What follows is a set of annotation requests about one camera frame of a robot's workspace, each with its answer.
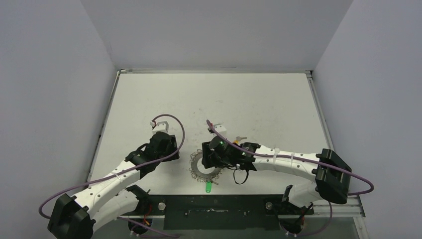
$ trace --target white table surface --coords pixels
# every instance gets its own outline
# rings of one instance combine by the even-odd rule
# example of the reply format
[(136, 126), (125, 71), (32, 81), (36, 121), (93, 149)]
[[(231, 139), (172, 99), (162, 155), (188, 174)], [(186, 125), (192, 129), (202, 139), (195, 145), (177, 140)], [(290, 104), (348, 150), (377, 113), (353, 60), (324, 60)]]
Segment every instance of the white table surface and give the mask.
[[(284, 151), (321, 152), (327, 148), (318, 112), (305, 74), (121, 74), (92, 170), (98, 179), (152, 135), (149, 122), (159, 114), (173, 114), (186, 130), (180, 159), (161, 163), (138, 184), (150, 194), (200, 195), (205, 183), (189, 172), (190, 154), (210, 141), (206, 119), (223, 123), (227, 137)], [(171, 118), (169, 133), (181, 141), (181, 130)], [(242, 181), (243, 172), (236, 172)], [(280, 194), (286, 186), (305, 179), (272, 171), (250, 172), (236, 185), (225, 170), (211, 194)]]

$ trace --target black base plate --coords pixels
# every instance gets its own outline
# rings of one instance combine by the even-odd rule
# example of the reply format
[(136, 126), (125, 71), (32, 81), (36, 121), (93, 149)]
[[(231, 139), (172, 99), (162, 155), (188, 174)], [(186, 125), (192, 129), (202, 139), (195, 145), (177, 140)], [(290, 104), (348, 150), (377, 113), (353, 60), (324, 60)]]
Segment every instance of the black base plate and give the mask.
[[(301, 215), (305, 208), (281, 204), (283, 195), (150, 195), (150, 215), (165, 215), (165, 230), (243, 230), (263, 228), (279, 230), (280, 225), (272, 210), (265, 204), (273, 203), (278, 215)], [(158, 203), (166, 204), (165, 210)], [(143, 215), (131, 212), (126, 215)]]

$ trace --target screw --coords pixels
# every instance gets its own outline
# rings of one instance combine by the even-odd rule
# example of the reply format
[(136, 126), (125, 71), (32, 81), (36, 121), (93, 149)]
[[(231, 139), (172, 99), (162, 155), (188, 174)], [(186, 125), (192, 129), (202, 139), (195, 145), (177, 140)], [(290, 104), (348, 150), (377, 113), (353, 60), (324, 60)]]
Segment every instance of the screw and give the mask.
[(161, 211), (162, 211), (162, 210), (164, 210), (165, 208), (166, 208), (166, 204), (165, 204), (165, 203), (159, 203), (159, 204), (158, 204), (158, 209), (159, 209), (159, 210), (161, 210)]
[(268, 209), (268, 210), (273, 209), (273, 203), (271, 203), (271, 202), (266, 203), (265, 208)]

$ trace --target gear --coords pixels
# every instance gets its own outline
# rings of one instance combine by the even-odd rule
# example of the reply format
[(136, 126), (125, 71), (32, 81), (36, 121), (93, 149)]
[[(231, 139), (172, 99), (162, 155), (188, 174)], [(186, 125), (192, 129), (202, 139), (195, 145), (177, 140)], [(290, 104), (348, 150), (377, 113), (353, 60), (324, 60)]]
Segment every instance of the gear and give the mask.
[(191, 161), (189, 162), (191, 164), (191, 167), (189, 168), (189, 171), (191, 172), (192, 178), (196, 179), (198, 182), (204, 183), (204, 182), (212, 182), (215, 183), (215, 179), (220, 177), (220, 174), (222, 174), (223, 169), (222, 168), (215, 168), (214, 171), (211, 173), (202, 173), (198, 169), (198, 161), (202, 159), (202, 150), (198, 149), (196, 152), (193, 152), (191, 154)]

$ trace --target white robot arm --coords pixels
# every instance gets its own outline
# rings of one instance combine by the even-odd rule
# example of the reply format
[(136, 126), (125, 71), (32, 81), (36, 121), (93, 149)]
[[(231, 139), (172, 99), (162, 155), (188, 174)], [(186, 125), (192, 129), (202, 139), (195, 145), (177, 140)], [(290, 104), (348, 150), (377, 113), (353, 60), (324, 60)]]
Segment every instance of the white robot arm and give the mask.
[(323, 162), (351, 172), (351, 168), (334, 151), (323, 149), (321, 153), (295, 153), (251, 142), (237, 145), (225, 139), (226, 129), (222, 128), (224, 131), (219, 131), (219, 127), (209, 128), (211, 133), (219, 135), (210, 142), (202, 143), (202, 164), (205, 168), (271, 170), (308, 179), (307, 183), (290, 185), (285, 190), (286, 201), (298, 208), (321, 199), (336, 204), (347, 202), (350, 175), (312, 163)]
[[(170, 156), (176, 150), (176, 137), (168, 134), (167, 122), (154, 125), (150, 142), (131, 152), (104, 177), (104, 181), (89, 185), (71, 197), (67, 194), (60, 196), (51, 214), (48, 230), (58, 239), (89, 239), (111, 220), (148, 205), (148, 194), (138, 186), (130, 185), (154, 171), (161, 162), (157, 159)], [(175, 159), (179, 159), (178, 152), (164, 161)]]

